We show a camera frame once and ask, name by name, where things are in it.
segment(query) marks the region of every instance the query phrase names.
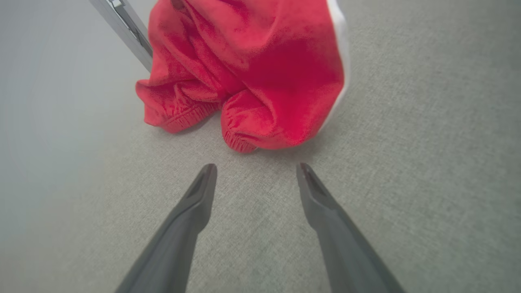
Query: red fabric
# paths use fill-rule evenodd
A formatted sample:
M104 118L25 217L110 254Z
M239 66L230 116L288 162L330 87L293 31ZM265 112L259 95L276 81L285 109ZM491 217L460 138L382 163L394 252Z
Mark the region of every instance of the red fabric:
M239 152L313 137L344 84L326 0L159 0L148 34L145 122L174 133L221 109Z

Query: floor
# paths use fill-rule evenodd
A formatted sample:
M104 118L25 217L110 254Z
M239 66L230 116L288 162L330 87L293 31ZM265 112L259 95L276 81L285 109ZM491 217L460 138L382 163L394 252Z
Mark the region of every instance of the floor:
M302 146L249 155L218 115L178 135L142 123L146 71L84 2L38 7L63 9L47 22L0 9L1 292L113 292L206 163L217 190L187 292L329 292L301 161L406 291L521 290L520 2L341 1L352 78L336 116ZM22 12L40 26L6 18Z

